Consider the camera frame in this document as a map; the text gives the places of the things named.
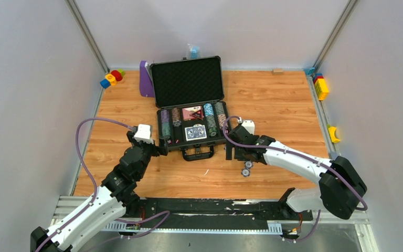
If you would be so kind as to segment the teal poker chip stack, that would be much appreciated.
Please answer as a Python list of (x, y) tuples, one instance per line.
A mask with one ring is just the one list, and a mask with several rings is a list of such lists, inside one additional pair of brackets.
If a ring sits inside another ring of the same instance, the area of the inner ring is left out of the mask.
[(168, 139), (172, 136), (172, 126), (170, 122), (162, 122), (162, 136), (165, 139)]

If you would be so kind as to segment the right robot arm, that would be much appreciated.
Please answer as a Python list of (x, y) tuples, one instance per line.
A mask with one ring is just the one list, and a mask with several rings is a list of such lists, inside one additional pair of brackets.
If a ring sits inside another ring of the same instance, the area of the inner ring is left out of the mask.
[(277, 166), (316, 184), (308, 190), (294, 189), (285, 194), (279, 213), (292, 219), (305, 210), (325, 209), (340, 219), (350, 219), (355, 210), (368, 209), (363, 200), (367, 186), (351, 162), (316, 157), (290, 148), (266, 135), (253, 135), (239, 125), (225, 136), (247, 160)]

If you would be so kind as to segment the red playing card deck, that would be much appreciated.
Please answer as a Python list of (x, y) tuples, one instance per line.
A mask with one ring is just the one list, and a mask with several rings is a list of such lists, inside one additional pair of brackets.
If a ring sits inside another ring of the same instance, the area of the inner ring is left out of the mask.
[(203, 109), (201, 106), (195, 106), (195, 107), (188, 107), (188, 108), (183, 108), (182, 113), (183, 113), (183, 120), (184, 121), (190, 121), (190, 120), (197, 120), (197, 119), (192, 119), (189, 115), (190, 113)]

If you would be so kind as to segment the purple stand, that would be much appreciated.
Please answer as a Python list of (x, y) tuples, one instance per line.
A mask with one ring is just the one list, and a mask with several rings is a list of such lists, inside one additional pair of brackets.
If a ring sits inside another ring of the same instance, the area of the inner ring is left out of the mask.
[(155, 97), (150, 66), (145, 60), (140, 62), (139, 91), (143, 97)]

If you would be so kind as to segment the yellow curved toy piece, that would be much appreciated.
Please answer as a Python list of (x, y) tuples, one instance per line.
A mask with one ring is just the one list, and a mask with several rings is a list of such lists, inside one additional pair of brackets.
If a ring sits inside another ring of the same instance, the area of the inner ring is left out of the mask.
[(337, 127), (328, 124), (327, 129), (330, 136), (330, 141), (333, 144), (339, 143), (341, 139), (337, 136)]

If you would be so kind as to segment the loose chip front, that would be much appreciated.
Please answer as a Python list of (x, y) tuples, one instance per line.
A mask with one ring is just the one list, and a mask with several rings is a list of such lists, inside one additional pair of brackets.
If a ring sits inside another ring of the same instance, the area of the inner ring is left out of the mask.
[(242, 175), (243, 177), (249, 177), (249, 176), (250, 176), (250, 170), (249, 170), (249, 169), (246, 169), (246, 168), (242, 169), (242, 170), (241, 170), (241, 175)]

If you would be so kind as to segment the brown poker chip stack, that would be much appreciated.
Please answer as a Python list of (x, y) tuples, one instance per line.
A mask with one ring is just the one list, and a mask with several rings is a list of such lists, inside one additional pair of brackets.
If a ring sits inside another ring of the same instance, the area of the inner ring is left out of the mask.
[(171, 110), (171, 115), (172, 115), (172, 122), (173, 123), (181, 123), (181, 116), (180, 116), (179, 108), (173, 108)]

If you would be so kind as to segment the red triangular card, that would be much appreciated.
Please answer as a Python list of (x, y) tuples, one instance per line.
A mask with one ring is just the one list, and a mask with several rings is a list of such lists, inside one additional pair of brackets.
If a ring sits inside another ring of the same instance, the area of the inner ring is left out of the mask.
[(203, 117), (204, 117), (204, 116), (203, 116), (203, 110), (202, 110), (202, 109), (196, 110), (196, 111), (190, 113), (189, 116), (190, 116), (192, 119), (202, 120)]

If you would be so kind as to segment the small wooden block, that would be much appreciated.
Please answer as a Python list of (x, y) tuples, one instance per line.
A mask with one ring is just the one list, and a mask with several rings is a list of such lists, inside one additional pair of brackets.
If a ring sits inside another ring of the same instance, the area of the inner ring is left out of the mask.
[(273, 75), (281, 75), (284, 73), (284, 70), (282, 68), (275, 68), (272, 70)]

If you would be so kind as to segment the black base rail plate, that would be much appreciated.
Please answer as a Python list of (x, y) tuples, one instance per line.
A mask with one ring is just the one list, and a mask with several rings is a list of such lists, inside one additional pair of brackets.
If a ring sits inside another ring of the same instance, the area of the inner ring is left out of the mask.
[(296, 213), (274, 199), (141, 198), (127, 208), (124, 217), (147, 218), (163, 211), (183, 215), (250, 215), (275, 221), (311, 221), (308, 211)]

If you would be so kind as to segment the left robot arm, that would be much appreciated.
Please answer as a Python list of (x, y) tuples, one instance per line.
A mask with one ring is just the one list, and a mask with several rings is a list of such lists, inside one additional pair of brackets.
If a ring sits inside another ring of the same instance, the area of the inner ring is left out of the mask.
[(87, 200), (47, 229), (36, 228), (30, 235), (30, 251), (78, 251), (107, 224), (140, 210), (134, 192), (153, 156), (160, 149), (152, 139), (150, 125), (140, 124), (127, 133), (132, 146)]

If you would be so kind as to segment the blue playing card deck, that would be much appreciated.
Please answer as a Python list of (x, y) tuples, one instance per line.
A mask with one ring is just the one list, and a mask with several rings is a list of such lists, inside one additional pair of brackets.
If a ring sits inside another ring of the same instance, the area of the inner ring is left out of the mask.
[(194, 128), (192, 127), (186, 127), (184, 129), (185, 131), (185, 139), (186, 141), (195, 141), (195, 140), (201, 140), (201, 139), (206, 139), (207, 138), (207, 133), (206, 133), (206, 127), (198, 127)]

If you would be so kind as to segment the light blue bottle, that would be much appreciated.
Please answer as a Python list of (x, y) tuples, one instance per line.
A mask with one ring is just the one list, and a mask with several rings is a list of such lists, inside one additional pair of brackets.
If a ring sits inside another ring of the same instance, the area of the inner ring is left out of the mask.
[(200, 48), (196, 45), (188, 44), (188, 59), (198, 59), (200, 58)]

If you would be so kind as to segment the pink white poker chip stack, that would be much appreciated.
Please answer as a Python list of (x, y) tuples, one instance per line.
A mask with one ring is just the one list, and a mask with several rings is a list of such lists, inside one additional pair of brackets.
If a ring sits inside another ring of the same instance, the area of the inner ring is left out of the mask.
[(219, 127), (222, 130), (226, 130), (228, 128), (228, 124), (226, 122), (227, 116), (224, 113), (221, 113), (217, 116)]

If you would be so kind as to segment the coloured toy cylinders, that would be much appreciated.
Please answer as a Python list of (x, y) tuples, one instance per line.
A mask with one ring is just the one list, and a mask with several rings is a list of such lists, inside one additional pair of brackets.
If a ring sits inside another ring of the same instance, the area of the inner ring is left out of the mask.
[(110, 86), (115, 86), (117, 83), (124, 80), (125, 71), (122, 69), (112, 70), (110, 73), (105, 75), (105, 78), (100, 81), (100, 86), (103, 89), (107, 89)]

